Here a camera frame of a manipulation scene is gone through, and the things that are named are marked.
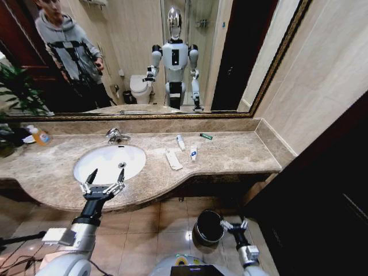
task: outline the wooden mirror frame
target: wooden mirror frame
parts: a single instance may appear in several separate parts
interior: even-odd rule
[[[298,27],[313,0],[300,0],[290,21],[289,26],[282,38],[276,54],[270,64],[257,95],[251,105],[249,112],[201,112],[201,113],[166,113],[166,114],[135,114],[135,115],[110,115],[110,114],[88,114],[88,113],[57,113],[54,116],[14,116],[6,117],[7,122],[27,121],[106,121],[106,120],[142,120],[142,119],[205,119],[205,118],[252,118],[265,96],[267,89],[291,44]]]

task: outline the toilet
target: toilet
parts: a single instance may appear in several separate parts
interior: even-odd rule
[[[146,77],[146,75],[131,76],[131,91],[133,97],[137,99],[137,104],[148,104],[150,102],[152,82],[143,82],[142,79]]]

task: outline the trash bin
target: trash bin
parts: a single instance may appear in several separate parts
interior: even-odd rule
[[[193,233],[197,241],[204,246],[218,243],[224,236],[224,229],[220,224],[222,219],[215,211],[204,210],[193,227]]]
[[[125,90],[122,93],[122,97],[124,98],[124,102],[128,105],[137,103],[137,99],[133,97],[132,92],[130,90]]]

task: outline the dark wooden door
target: dark wooden door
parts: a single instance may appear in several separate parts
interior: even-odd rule
[[[234,0],[211,110],[236,110],[277,0]]]
[[[0,51],[12,65],[28,70],[51,111],[77,112],[78,99],[36,30],[35,10],[37,6],[32,0],[0,1]]]
[[[280,275],[366,275],[368,93],[248,205]]]

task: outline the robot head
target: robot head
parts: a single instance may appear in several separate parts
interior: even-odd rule
[[[171,7],[167,15],[167,25],[170,30],[171,39],[178,40],[182,29],[182,16],[180,10]]]

